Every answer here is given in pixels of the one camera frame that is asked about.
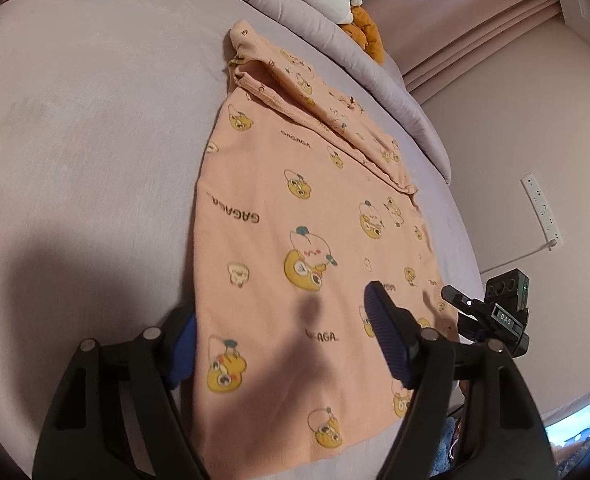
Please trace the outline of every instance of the pink curtain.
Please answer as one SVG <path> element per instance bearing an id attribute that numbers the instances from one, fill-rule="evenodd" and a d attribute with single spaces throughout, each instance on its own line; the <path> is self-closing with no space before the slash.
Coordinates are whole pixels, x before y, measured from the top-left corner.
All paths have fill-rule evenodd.
<path id="1" fill-rule="evenodd" d="M 364 8 L 420 104 L 561 12 L 559 0 L 366 0 Z"/>

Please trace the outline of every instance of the power strip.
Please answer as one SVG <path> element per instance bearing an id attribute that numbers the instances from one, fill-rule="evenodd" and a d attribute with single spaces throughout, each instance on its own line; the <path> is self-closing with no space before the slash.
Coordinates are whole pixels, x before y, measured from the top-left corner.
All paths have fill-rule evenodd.
<path id="1" fill-rule="evenodd" d="M 544 231 L 544 236 L 546 236 L 546 241 L 551 242 L 552 240 L 556 240 L 555 247 L 560 247 L 564 243 L 562 235 L 559 232 L 555 218 L 553 218 L 553 212 L 550 210 L 548 201 L 539 187 L 539 182 L 535 178 L 535 174 L 531 171 L 521 179 L 521 183 L 526 190 L 530 203 L 533 204 L 537 219 Z"/>

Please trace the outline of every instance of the bed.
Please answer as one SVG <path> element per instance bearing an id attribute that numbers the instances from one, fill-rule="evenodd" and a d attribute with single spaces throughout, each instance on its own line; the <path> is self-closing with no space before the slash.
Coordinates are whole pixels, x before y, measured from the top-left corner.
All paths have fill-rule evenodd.
<path id="1" fill-rule="evenodd" d="M 443 171 L 365 85 L 251 5 L 10 0 L 0 7 L 0 442 L 27 473 L 79 341 L 133 338 L 191 288 L 193 189 L 227 95 L 228 31 L 242 18 L 395 136 L 444 281 L 483 297 Z M 271 478 L 375 478 L 397 427 Z"/>

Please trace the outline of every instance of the pink wall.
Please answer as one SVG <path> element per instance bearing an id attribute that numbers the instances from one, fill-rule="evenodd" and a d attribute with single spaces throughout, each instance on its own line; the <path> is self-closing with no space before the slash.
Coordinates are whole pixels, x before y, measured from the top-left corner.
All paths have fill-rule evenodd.
<path id="1" fill-rule="evenodd" d="M 479 267 L 545 243 L 520 178 L 535 170 L 564 245 L 514 266 L 530 278 L 530 350 L 517 363 L 541 412 L 590 390 L 590 47 L 560 17 L 424 104 L 453 170 Z"/>

